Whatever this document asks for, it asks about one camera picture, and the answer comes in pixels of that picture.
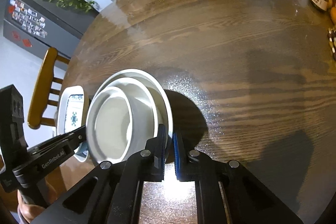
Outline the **left hand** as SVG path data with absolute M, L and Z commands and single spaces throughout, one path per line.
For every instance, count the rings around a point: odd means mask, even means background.
M 59 193 L 63 189 L 63 179 L 49 174 L 33 186 L 18 190 L 19 223 L 31 223 L 58 199 Z

